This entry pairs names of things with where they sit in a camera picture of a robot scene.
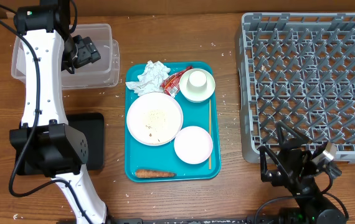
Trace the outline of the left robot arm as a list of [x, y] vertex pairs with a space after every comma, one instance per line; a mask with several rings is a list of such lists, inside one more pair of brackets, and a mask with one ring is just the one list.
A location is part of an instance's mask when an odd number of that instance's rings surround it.
[[[26, 197], [56, 184], [77, 223], [111, 223], [88, 174], [89, 143], [83, 132], [69, 125], [62, 100], [62, 71], [73, 74], [99, 59], [86, 49], [88, 39], [72, 37], [76, 23], [70, 20], [71, 5], [72, 1], [41, 1], [20, 7], [14, 16], [26, 58], [26, 102], [20, 127], [9, 132], [16, 150], [9, 192]], [[50, 181], [25, 193], [15, 192], [15, 177], [26, 167], [41, 171]]]

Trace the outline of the white plastic cup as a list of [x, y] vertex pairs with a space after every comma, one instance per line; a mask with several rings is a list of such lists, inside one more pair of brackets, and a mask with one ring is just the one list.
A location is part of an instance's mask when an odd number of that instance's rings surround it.
[[202, 71], [193, 71], [188, 78], [188, 87], [195, 90], [201, 90], [206, 87], [207, 77]]

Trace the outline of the pink plastic bowl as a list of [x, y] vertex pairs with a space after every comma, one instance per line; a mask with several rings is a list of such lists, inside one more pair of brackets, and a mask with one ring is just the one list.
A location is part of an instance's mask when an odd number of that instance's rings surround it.
[[174, 151], [186, 164], [201, 164], [208, 160], [213, 151], [213, 140], [205, 129], [188, 126], [174, 138]]

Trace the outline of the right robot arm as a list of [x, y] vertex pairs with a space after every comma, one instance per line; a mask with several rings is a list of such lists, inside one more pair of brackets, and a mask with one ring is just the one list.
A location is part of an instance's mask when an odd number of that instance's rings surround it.
[[[262, 182], [274, 187], [284, 186], [290, 196], [278, 197], [263, 203], [256, 211], [254, 223], [346, 223], [349, 213], [342, 201], [329, 193], [334, 179], [342, 171], [334, 162], [338, 148], [331, 142], [314, 152], [300, 147], [311, 142], [305, 134], [279, 121], [276, 124], [279, 153], [267, 146], [258, 148]], [[267, 206], [282, 200], [295, 200], [296, 208], [281, 208], [278, 215], [261, 217]]]

